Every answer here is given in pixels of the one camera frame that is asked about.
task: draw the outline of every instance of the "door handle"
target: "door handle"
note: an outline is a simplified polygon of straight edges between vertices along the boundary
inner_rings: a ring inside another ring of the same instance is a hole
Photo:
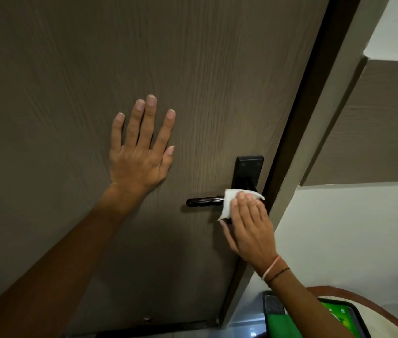
[[[236,158],[233,172],[232,187],[241,190],[258,192],[255,185],[258,183],[260,172],[263,167],[263,157],[239,156]],[[224,204],[224,197],[190,198],[186,200],[189,207],[219,206]]]

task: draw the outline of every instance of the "finger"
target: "finger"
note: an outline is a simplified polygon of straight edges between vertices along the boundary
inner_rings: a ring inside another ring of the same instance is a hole
[[[243,220],[244,227],[246,230],[252,230],[255,226],[252,221],[251,215],[249,213],[249,208],[247,207],[247,200],[244,195],[244,192],[239,192],[237,194],[237,199],[238,199],[238,208],[239,208],[239,215],[241,216],[241,219]]]
[[[157,140],[153,145],[153,149],[150,152],[151,161],[155,164],[159,164],[163,157],[163,152],[166,149],[169,138],[171,137],[172,127],[175,122],[175,111],[169,109],[166,113],[165,120],[163,121],[162,129],[158,133]]]
[[[230,233],[229,226],[221,219],[219,220],[219,222],[221,223],[222,232],[224,233],[224,236],[227,239],[227,242],[229,243],[230,249],[232,249],[234,252],[236,252],[239,255],[238,247],[236,246],[236,242],[233,239],[232,234]]]
[[[263,204],[263,202],[261,200],[257,199],[256,203],[257,203],[257,207],[258,207],[258,212],[260,213],[261,220],[269,221],[268,211],[266,211],[266,208],[265,208],[265,205]]]
[[[162,163],[160,165],[160,176],[162,177],[162,179],[166,178],[166,176],[168,175],[168,171],[171,168],[174,148],[175,146],[169,146],[163,154]]]
[[[230,217],[232,219],[233,227],[235,228],[236,237],[241,237],[246,231],[243,220],[239,215],[238,200],[236,198],[230,201]]]
[[[260,217],[260,212],[258,211],[257,203],[252,194],[246,194],[246,200],[247,207],[249,208],[249,213],[251,215],[253,223],[256,227],[261,227],[263,225],[263,222]]]
[[[144,111],[143,123],[141,124],[140,138],[138,139],[137,148],[148,150],[153,135],[153,127],[155,124],[155,114],[157,113],[157,98],[149,95],[146,98],[146,109]]]
[[[132,150],[136,147],[138,136],[140,134],[141,118],[143,117],[144,107],[146,102],[144,100],[137,100],[130,115],[129,124],[127,126],[127,135],[125,137],[124,145]]]
[[[111,151],[119,153],[122,147],[122,126],[124,125],[125,116],[123,113],[118,113],[113,120],[112,135],[111,135]]]

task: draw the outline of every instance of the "door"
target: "door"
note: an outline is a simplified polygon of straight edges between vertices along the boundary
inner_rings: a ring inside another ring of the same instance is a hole
[[[264,156],[263,189],[327,2],[0,0],[0,293],[100,197],[112,119],[152,93],[174,163],[68,331],[217,318],[237,257],[220,209],[185,200],[223,194],[241,155]]]

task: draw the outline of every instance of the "white tissue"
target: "white tissue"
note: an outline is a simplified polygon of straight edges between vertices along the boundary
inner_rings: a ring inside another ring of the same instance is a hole
[[[254,196],[255,199],[263,199],[265,198],[257,192],[249,191],[249,190],[235,190],[233,188],[227,188],[224,193],[224,207],[222,208],[222,214],[219,217],[219,219],[224,219],[224,218],[230,218],[230,201],[234,198],[236,198],[236,194],[240,191],[243,191],[244,193],[249,193]]]

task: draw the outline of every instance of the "bracelet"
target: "bracelet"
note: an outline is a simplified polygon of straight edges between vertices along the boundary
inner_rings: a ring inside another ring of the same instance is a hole
[[[263,276],[262,276],[262,280],[263,280],[263,281],[265,280],[266,275],[268,275],[268,273],[269,273],[269,271],[272,269],[272,267],[274,267],[274,265],[276,264],[276,262],[277,262],[278,260],[280,260],[280,259],[281,259],[280,255],[277,256],[277,257],[275,258],[274,262],[272,262],[272,264],[269,266],[269,268],[268,268],[268,269],[266,270],[266,272],[263,274]]]
[[[278,278],[282,273],[286,272],[288,269],[289,269],[289,267],[288,267],[288,268],[285,268],[285,269],[282,269],[280,272],[278,272],[277,274],[275,274],[275,275],[273,276],[272,279],[270,279],[269,281],[266,281],[266,283],[267,283],[267,284],[270,284],[270,283],[273,282],[276,278]]]

